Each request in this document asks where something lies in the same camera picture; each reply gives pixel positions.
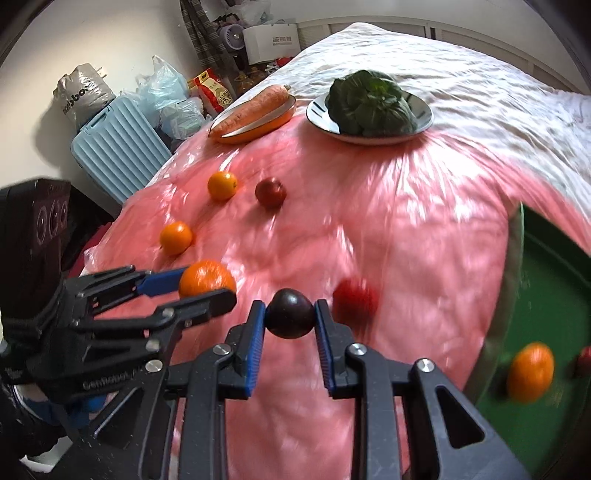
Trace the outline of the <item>left blue gloved hand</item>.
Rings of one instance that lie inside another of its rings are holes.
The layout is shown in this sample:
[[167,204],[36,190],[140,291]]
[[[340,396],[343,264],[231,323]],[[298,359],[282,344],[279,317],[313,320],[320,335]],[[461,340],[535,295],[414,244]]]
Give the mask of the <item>left blue gloved hand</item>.
[[[68,424],[76,429],[87,426],[90,421],[103,409],[107,403],[108,396],[101,395],[90,398],[75,400],[63,405]],[[33,400],[24,398],[24,404],[41,420],[52,426],[60,425],[56,414],[58,404],[47,399]]]

